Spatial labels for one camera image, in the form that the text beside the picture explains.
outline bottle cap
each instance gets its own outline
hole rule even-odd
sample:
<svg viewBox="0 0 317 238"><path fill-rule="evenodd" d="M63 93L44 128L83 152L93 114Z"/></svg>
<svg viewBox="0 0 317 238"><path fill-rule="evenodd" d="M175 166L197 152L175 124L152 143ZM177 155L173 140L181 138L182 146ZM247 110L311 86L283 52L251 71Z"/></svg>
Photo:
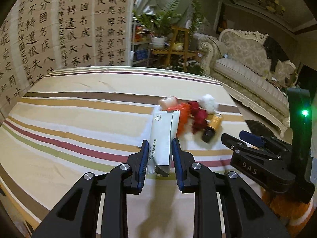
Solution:
<svg viewBox="0 0 317 238"><path fill-rule="evenodd" d="M209 143L210 140L213 138L213 136L215 136L216 131L210 127L208 127L204 134L202 135L202 140L206 143Z"/></svg>

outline wooden plant stand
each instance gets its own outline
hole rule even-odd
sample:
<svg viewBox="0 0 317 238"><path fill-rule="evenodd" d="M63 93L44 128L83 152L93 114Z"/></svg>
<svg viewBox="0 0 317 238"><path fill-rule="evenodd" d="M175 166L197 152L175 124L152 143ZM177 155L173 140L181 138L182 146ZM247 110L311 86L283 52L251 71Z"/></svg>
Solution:
<svg viewBox="0 0 317 238"><path fill-rule="evenodd" d="M174 34L173 34L172 41L170 43L170 48L169 49L151 49L151 51L154 55L162 55L162 54L167 55L166 60L165 60L166 67L169 66L169 64L170 64L171 55L184 55L184 72L187 72L187 59L188 59L188 57L192 57L192 56L195 56L197 54L197 52L188 50L189 29L188 28L181 28L181 27L177 27L177 26L172 26L171 28L174 30ZM176 41L177 34L179 31L185 32L185 41L184 41L184 50L183 51L173 50L173 45Z"/></svg>

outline gold can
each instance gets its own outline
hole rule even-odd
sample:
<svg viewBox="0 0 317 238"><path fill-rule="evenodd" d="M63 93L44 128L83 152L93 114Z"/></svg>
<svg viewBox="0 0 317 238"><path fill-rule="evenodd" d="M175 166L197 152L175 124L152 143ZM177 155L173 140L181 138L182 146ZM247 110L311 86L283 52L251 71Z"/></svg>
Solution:
<svg viewBox="0 0 317 238"><path fill-rule="evenodd" d="M212 118L210 119L210 122L208 123L208 127L217 130L219 126L221 125L223 116L219 113L215 113Z"/></svg>

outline ornate sofa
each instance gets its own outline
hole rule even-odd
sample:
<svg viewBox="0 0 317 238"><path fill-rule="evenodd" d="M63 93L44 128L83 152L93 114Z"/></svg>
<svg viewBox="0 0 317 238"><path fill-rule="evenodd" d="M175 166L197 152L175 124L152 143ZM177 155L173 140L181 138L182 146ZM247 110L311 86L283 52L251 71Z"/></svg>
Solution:
<svg viewBox="0 0 317 238"><path fill-rule="evenodd" d="M221 32L218 40L200 36L199 49L206 53L201 65L204 73L221 81L233 98L278 126L283 137L289 127L288 100L271 83L286 86L295 65L278 61L275 72L270 72L271 60L263 47L267 37L233 29Z"/></svg>

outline table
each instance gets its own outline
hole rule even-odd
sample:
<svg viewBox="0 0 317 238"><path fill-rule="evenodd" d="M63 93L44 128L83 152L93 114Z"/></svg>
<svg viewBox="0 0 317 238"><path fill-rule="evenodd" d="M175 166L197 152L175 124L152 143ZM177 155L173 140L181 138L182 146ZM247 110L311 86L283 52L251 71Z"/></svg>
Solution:
<svg viewBox="0 0 317 238"><path fill-rule="evenodd" d="M84 173L109 172L140 150L161 97L197 100L205 94L219 103L221 129L206 144L202 133L193 135L188 126L180 144L212 171L224 173L232 169L232 151L222 145L221 134L238 137L249 129L218 81L125 66L54 71L21 98L0 127L0 186L36 228ZM194 195L179 192L174 172L168 178L147 175L142 193L128 195L127 210L131 238L192 237Z"/></svg>

